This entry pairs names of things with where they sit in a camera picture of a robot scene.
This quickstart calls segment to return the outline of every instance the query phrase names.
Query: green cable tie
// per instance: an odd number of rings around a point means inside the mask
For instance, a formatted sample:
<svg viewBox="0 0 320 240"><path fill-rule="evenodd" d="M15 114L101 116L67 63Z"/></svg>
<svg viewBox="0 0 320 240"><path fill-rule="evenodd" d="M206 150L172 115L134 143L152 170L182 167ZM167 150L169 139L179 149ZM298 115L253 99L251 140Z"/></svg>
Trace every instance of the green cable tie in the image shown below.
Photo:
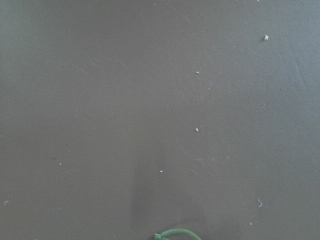
<svg viewBox="0 0 320 240"><path fill-rule="evenodd" d="M169 240L167 237L173 234L188 234L196 240L201 240L194 232L183 228L170 229L162 233L156 233L154 235L154 240Z"/></svg>

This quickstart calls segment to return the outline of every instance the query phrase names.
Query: gray surface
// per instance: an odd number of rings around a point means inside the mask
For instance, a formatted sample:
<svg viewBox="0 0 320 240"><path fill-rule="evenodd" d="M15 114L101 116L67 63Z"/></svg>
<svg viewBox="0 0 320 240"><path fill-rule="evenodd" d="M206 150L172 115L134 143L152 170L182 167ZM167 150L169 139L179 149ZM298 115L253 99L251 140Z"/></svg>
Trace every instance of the gray surface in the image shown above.
<svg viewBox="0 0 320 240"><path fill-rule="evenodd" d="M320 239L319 13L1 0L0 239Z"/></svg>

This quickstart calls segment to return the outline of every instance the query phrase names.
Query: small debris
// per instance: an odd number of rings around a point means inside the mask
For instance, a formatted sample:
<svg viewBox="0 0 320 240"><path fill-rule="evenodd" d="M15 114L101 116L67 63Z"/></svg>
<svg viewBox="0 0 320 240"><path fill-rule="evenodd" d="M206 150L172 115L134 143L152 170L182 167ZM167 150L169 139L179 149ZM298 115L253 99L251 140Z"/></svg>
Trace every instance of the small debris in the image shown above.
<svg viewBox="0 0 320 240"><path fill-rule="evenodd" d="M262 203L262 201L258 198L258 203L259 203L259 206L258 208L261 208L264 204Z"/></svg>

